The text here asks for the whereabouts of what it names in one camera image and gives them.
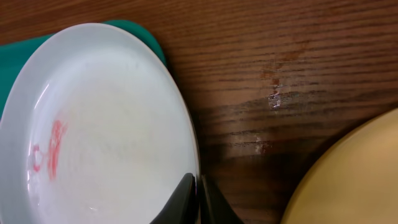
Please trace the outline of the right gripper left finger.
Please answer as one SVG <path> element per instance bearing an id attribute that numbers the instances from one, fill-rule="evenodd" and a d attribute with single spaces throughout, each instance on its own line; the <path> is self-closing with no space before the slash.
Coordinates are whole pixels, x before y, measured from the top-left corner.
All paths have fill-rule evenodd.
<path id="1" fill-rule="evenodd" d="M 196 182 L 186 173 L 160 213 L 150 224 L 194 224 L 197 216 Z"/>

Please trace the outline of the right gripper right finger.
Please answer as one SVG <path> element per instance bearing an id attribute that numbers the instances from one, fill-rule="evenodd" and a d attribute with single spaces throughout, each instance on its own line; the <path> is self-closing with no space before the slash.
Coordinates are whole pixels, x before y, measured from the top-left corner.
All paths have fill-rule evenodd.
<path id="1" fill-rule="evenodd" d="M 202 224 L 243 224 L 218 186 L 205 175 L 201 177 L 199 199 Z"/>

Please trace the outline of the light blue plate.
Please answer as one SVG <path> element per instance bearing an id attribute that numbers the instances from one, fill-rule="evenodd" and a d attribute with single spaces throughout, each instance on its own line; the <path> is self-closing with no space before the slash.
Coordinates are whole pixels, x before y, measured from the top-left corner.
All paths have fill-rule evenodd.
<path id="1" fill-rule="evenodd" d="M 200 175 L 187 106 L 136 36 L 86 23 L 26 61 L 1 115 L 2 223 L 150 223 Z"/>

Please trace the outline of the yellow-green plate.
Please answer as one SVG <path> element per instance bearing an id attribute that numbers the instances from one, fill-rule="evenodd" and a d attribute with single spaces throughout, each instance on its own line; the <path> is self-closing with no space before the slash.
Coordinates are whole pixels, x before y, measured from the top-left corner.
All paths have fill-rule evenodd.
<path id="1" fill-rule="evenodd" d="M 336 142 L 306 173 L 282 223 L 397 223 L 397 110 Z"/>

